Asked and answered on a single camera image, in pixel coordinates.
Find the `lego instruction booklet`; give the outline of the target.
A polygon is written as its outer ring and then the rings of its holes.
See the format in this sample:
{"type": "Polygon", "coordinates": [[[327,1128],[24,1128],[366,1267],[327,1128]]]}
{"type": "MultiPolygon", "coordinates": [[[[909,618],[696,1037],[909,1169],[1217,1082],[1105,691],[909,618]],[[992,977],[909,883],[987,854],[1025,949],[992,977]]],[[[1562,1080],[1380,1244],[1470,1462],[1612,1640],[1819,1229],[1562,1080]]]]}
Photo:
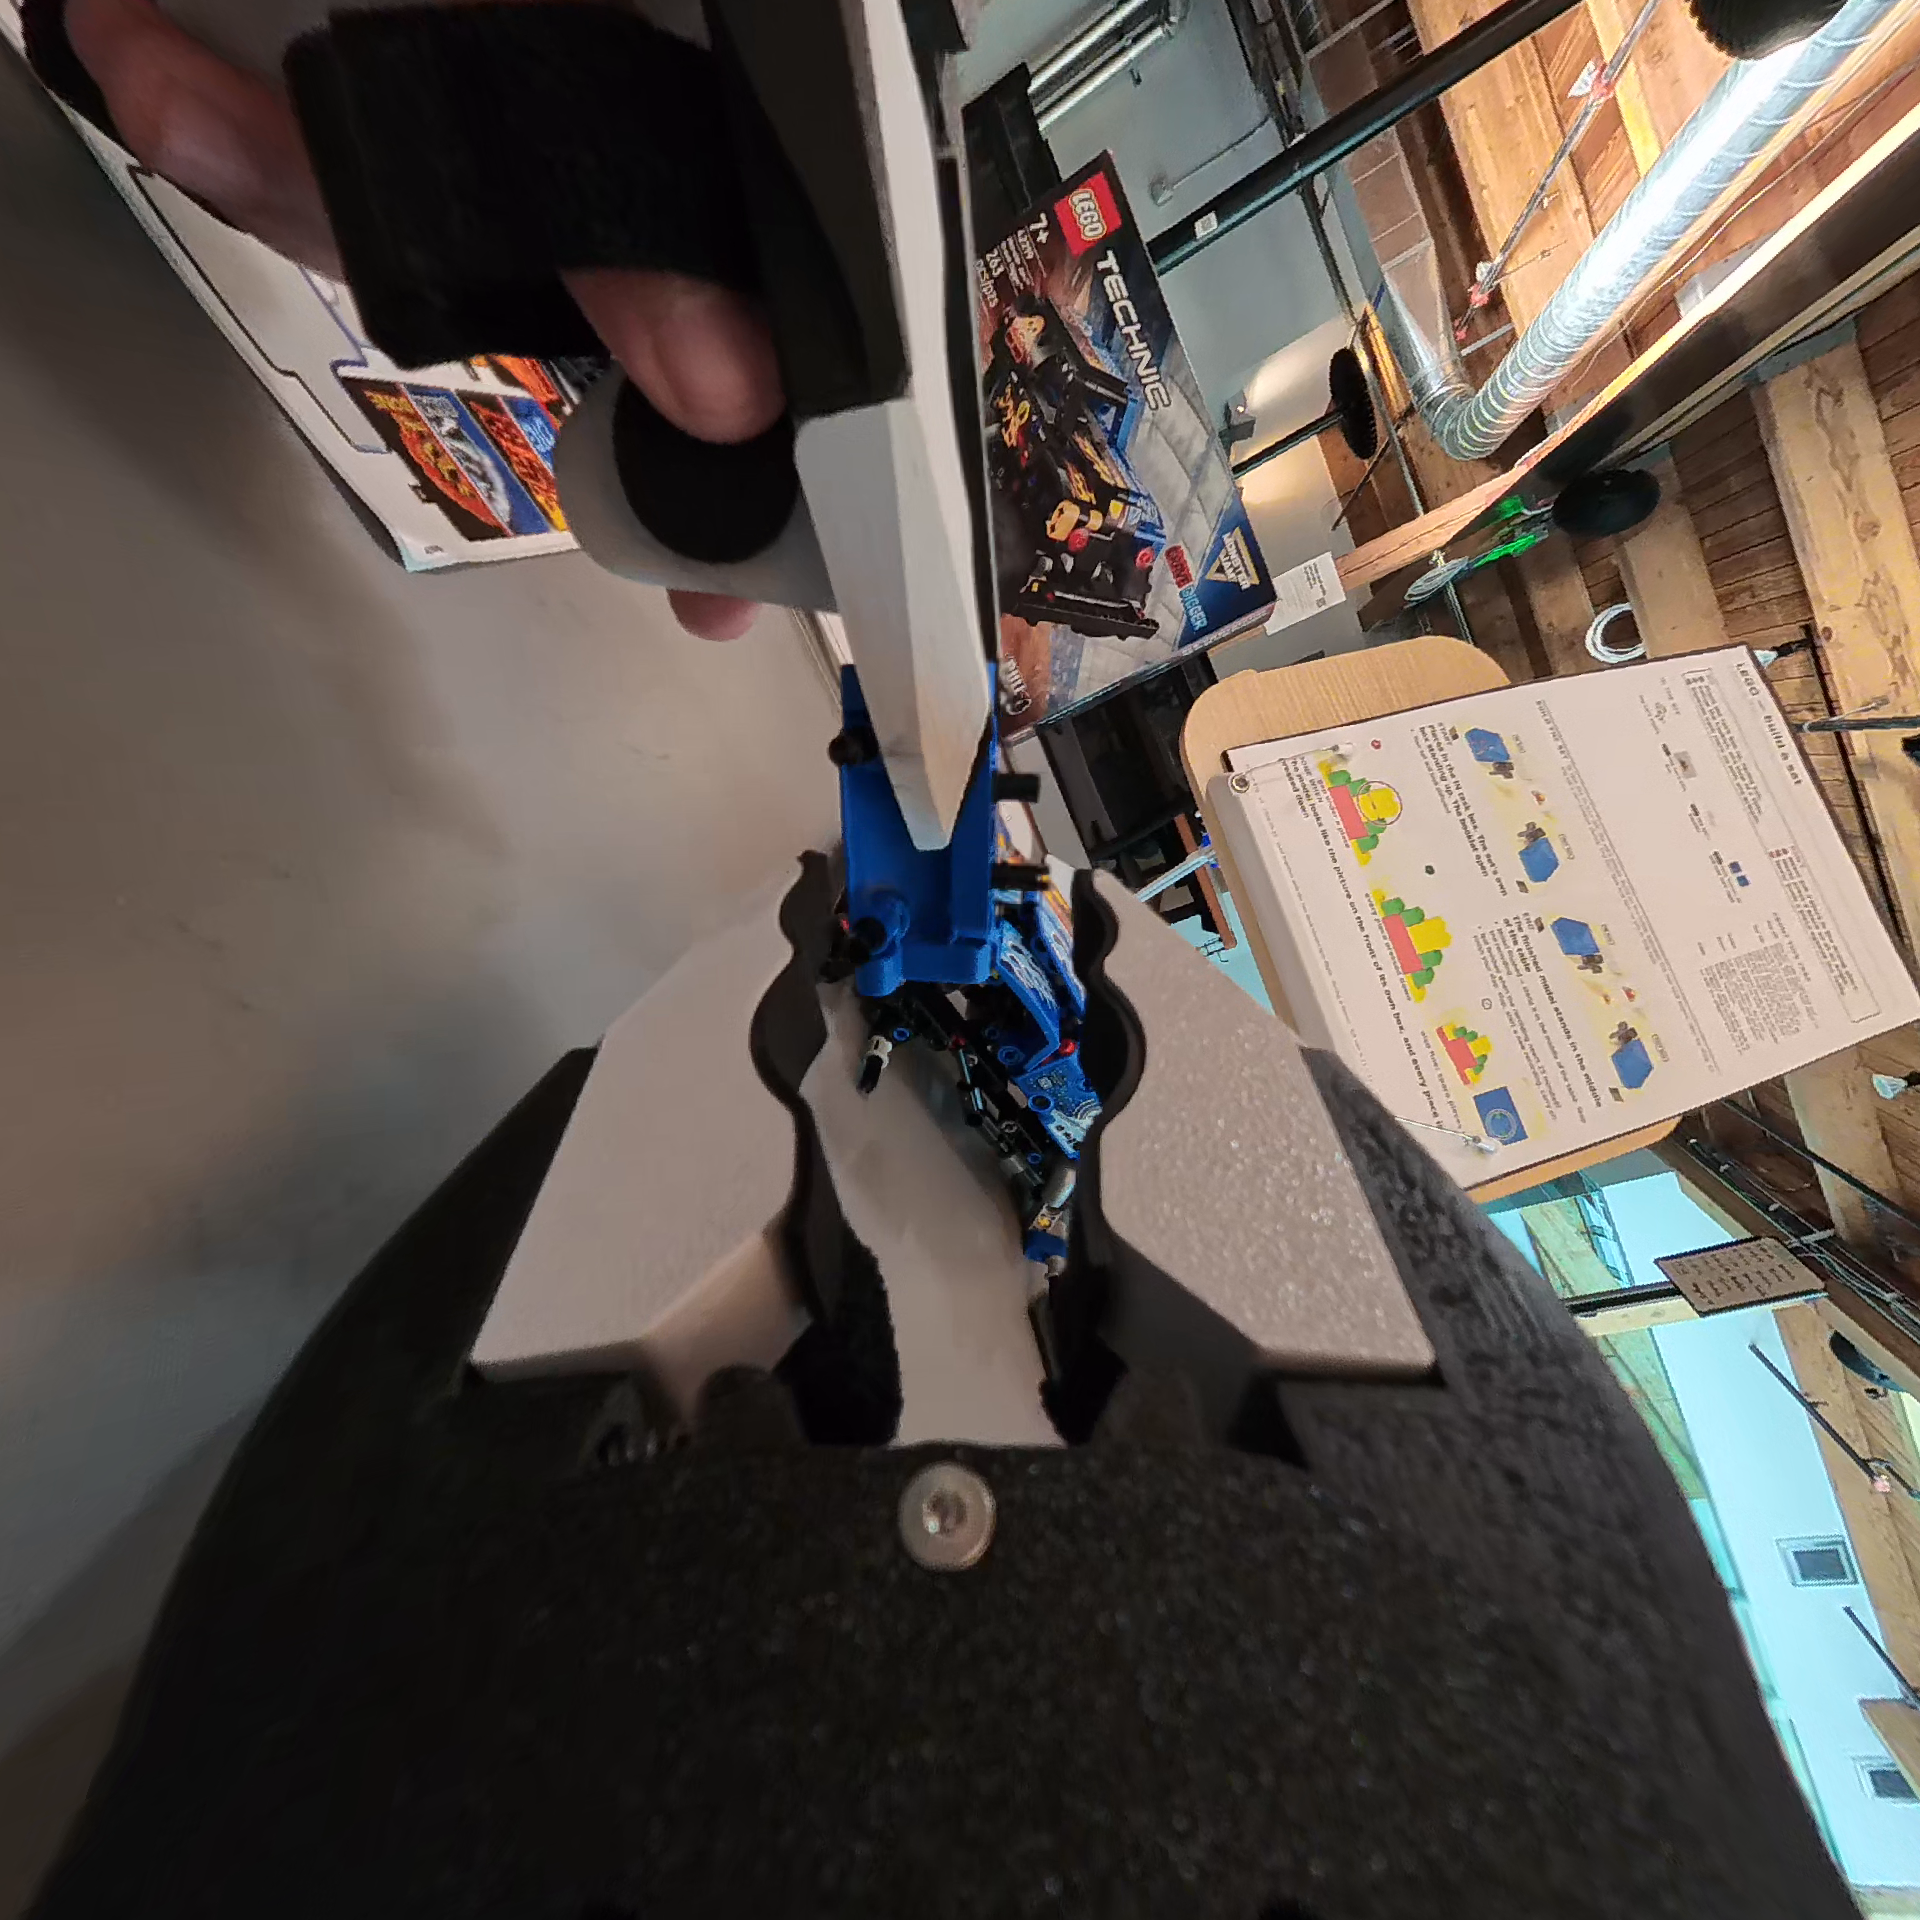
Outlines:
{"type": "Polygon", "coordinates": [[[407,573],[576,553],[556,461],[601,366],[480,354],[403,369],[336,281],[193,205],[74,112],[137,228],[407,573]]]}

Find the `silver duct pipe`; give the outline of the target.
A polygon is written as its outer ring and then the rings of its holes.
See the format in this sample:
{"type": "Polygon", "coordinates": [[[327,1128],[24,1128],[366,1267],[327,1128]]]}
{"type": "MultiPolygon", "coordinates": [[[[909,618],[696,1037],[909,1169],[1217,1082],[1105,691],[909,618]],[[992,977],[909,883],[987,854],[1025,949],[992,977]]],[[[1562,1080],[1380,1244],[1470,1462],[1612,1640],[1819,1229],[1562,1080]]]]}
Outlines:
{"type": "Polygon", "coordinates": [[[1380,333],[1441,452],[1455,463],[1491,458],[1688,233],[1902,11],[1787,4],[1758,36],[1756,57],[1716,80],[1479,387],[1439,311],[1424,313],[1410,281],[1386,268],[1373,303],[1380,333]]]}

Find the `instruction sign board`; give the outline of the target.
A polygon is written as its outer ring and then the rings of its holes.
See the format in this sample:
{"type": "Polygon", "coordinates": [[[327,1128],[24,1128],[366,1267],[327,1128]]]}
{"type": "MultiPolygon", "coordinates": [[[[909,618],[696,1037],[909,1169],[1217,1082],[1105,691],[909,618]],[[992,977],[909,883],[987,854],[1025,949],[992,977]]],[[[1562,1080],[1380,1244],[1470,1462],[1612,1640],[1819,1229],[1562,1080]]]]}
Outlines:
{"type": "Polygon", "coordinates": [[[1742,645],[1508,685],[1424,636],[1222,681],[1180,747],[1274,1012],[1464,1188],[1916,1021],[1742,645]]]}

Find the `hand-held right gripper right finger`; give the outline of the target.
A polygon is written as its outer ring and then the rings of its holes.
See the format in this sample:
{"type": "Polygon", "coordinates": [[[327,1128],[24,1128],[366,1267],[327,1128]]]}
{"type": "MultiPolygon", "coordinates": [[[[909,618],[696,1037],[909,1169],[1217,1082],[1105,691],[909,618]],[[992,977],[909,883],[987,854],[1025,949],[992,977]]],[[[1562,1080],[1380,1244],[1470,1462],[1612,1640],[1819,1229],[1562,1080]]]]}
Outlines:
{"type": "Polygon", "coordinates": [[[1301,1041],[1113,877],[1073,872],[1070,919],[1095,1114],[1045,1287],[1050,1423],[1097,1427],[1128,1378],[1203,1428],[1276,1428],[1284,1380],[1433,1380],[1301,1041]]]}

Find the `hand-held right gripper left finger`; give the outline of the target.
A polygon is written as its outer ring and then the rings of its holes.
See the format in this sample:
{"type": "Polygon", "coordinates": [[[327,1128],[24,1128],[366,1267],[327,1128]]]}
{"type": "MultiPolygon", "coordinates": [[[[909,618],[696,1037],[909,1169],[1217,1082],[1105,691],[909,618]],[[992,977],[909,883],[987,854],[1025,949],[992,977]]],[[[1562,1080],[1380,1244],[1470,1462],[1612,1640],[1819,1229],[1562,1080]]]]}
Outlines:
{"type": "Polygon", "coordinates": [[[802,1431],[884,1447],[899,1354],[803,1082],[827,1044],[838,865],[802,853],[603,1033],[471,1367],[621,1373],[688,1421],[708,1382],[783,1382],[802,1431]]]}

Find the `blue flame lego truck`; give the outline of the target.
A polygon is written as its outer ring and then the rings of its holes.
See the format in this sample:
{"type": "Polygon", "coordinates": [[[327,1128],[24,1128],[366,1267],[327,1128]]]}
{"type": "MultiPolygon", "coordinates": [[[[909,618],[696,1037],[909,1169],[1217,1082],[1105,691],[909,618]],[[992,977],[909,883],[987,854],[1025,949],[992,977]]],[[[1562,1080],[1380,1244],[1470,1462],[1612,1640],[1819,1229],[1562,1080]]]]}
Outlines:
{"type": "Polygon", "coordinates": [[[1084,1055],[1088,997],[1072,956],[1072,914],[1056,885],[996,891],[985,975],[909,978],[892,908],[840,917],[835,958],[855,981],[868,1037],[854,1086],[870,1096],[894,1059],[923,1047],[951,1070],[963,1126],[1011,1191],[1019,1257],[1056,1275],[1070,1252],[1078,1169],[1100,1096],[1084,1055]]]}

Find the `person's left hand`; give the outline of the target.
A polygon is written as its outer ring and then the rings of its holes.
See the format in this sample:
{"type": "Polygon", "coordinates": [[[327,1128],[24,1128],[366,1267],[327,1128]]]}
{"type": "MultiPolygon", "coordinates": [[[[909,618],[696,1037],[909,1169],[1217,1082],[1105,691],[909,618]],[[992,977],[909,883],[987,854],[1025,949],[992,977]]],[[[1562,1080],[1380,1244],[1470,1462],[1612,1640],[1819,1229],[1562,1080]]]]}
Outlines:
{"type": "MultiPolygon", "coordinates": [[[[276,83],[223,61],[151,3],[57,6],[116,142],[146,170],[277,256],[344,279],[297,116],[276,83]]],[[[585,268],[562,284],[662,420],[744,445],[785,414],[759,307],[668,271],[585,268]]]]}

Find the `lego set box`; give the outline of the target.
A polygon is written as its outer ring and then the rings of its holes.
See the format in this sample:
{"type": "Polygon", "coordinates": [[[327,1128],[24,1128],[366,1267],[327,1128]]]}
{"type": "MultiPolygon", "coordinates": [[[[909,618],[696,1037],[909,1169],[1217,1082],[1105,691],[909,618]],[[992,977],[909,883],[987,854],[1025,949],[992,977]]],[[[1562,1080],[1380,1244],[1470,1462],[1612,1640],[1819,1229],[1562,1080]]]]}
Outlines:
{"type": "Polygon", "coordinates": [[[1005,740],[1261,631],[1276,579],[1113,157],[1014,66],[963,111],[1005,740]]]}

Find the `blue lego beam piece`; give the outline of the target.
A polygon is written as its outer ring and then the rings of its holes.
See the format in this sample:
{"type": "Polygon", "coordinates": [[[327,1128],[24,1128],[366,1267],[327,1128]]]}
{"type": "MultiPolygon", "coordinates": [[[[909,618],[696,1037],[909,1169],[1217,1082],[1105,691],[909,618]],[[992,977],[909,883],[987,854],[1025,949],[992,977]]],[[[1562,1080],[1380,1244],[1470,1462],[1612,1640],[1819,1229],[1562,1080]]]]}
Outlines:
{"type": "Polygon", "coordinates": [[[840,731],[866,728],[876,743],[868,763],[835,766],[854,988],[885,1000],[908,987],[980,987],[992,975],[996,935],[996,722],[974,758],[951,839],[925,850],[905,829],[852,666],[838,672],[838,692],[840,731]]]}

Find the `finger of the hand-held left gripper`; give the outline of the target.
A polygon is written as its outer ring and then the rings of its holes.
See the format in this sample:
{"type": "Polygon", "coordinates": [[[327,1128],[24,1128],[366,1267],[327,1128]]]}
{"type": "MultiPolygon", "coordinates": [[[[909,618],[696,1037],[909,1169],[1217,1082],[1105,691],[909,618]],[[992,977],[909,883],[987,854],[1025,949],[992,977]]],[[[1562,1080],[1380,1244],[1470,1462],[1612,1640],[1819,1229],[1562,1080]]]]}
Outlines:
{"type": "Polygon", "coordinates": [[[796,463],[909,845],[950,845],[994,719],[974,256],[954,57],[905,4],[838,4],[903,369],[802,412],[796,463]]]}

